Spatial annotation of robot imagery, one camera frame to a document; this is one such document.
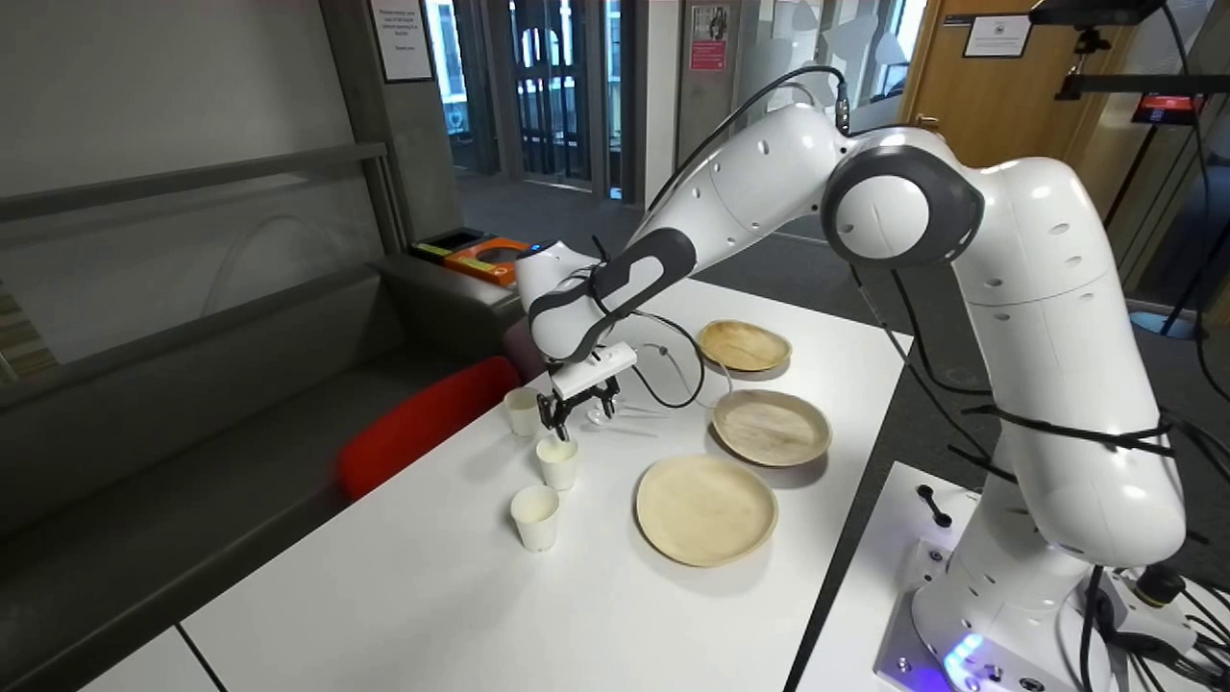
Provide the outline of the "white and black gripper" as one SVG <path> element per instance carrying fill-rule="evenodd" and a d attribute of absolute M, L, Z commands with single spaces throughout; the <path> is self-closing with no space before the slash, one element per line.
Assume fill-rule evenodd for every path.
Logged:
<path fill-rule="evenodd" d="M 617 371 L 635 370 L 639 353 L 627 342 L 595 344 L 575 365 L 552 371 L 552 394 L 538 394 L 538 417 L 570 442 L 566 417 L 575 402 L 595 400 L 604 417 L 616 417 Z"/>

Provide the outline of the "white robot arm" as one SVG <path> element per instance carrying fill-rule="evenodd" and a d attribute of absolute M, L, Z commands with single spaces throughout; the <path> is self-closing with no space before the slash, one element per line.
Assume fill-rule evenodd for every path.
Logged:
<path fill-rule="evenodd" d="M 971 167 L 919 126 L 850 137 L 807 102 L 768 112 L 703 153 L 616 258 L 552 242 L 520 263 L 552 402 L 628 365 L 605 338 L 617 320 L 799 215 L 859 270 L 945 263 L 989 371 L 996 477 L 945 571 L 909 590 L 914 636 L 960 676 L 1068 684 L 1081 579 L 1156 565 L 1187 535 L 1115 252 L 1068 163 Z"/>

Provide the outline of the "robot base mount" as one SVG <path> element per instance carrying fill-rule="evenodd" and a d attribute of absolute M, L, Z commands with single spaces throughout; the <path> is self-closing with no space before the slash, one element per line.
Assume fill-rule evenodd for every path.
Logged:
<path fill-rule="evenodd" d="M 1131 662 L 1224 692 L 1220 644 L 1145 599 L 1136 571 L 977 527 L 950 553 L 923 550 L 877 648 L 877 671 L 901 692 L 1126 692 Z"/>

